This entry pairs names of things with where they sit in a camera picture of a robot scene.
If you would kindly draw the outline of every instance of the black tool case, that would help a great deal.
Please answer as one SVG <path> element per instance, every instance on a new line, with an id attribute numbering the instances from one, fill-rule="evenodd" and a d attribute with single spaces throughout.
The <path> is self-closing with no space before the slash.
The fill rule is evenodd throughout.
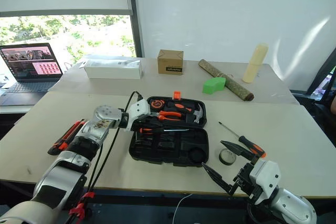
<path id="1" fill-rule="evenodd" d="M 155 164 L 173 163 L 174 166 L 197 166 L 206 163 L 209 156 L 209 143 L 206 131 L 203 129 L 206 123 L 205 105 L 201 101 L 180 99 L 173 100 L 169 97 L 149 97 L 148 103 L 154 100 L 164 101 L 162 108 L 151 112 L 175 111 L 181 112 L 174 106 L 175 103 L 183 104 L 187 108 L 199 110 L 201 106 L 203 115 L 199 123 L 195 123 L 196 116 L 193 113 L 183 113 L 180 121 L 162 120 L 148 116 L 137 122 L 137 130 L 134 131 L 129 152 L 135 160 L 147 161 Z M 166 131 L 163 133 L 144 134 L 140 128 L 157 129 L 188 129 L 188 131 Z"/>

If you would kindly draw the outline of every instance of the hammer head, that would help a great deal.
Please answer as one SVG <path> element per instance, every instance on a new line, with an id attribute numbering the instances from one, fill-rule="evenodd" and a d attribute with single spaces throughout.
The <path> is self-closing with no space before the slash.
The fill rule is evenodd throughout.
<path id="1" fill-rule="evenodd" d="M 194 115 L 196 116 L 194 123 L 199 123 L 200 118 L 202 118 L 203 116 L 202 107 L 199 104 L 198 104 L 198 107 L 200 108 L 200 110 L 194 110 Z"/>

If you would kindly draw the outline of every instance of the laptop keyboard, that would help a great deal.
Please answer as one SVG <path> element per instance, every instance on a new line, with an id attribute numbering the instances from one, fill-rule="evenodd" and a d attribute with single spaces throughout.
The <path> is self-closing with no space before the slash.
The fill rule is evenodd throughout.
<path id="1" fill-rule="evenodd" d="M 15 83 L 9 89 L 7 93 L 19 93 L 19 92 L 47 92 L 55 83 L 54 82 L 25 82 Z"/>

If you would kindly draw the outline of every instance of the white box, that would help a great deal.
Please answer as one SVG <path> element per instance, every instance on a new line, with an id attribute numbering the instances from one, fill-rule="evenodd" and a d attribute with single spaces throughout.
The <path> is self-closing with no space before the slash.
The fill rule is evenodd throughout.
<path id="1" fill-rule="evenodd" d="M 141 61 L 138 59 L 89 59 L 84 69 L 90 79 L 140 79 L 142 75 Z"/>

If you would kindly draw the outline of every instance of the green foam block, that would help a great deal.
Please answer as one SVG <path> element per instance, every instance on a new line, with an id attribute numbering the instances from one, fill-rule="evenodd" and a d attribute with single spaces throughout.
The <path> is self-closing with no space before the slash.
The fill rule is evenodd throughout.
<path id="1" fill-rule="evenodd" d="M 223 90 L 225 87 L 226 79 L 224 77 L 215 77 L 210 80 L 207 80 L 203 84 L 203 93 L 213 94 L 216 91 Z"/>

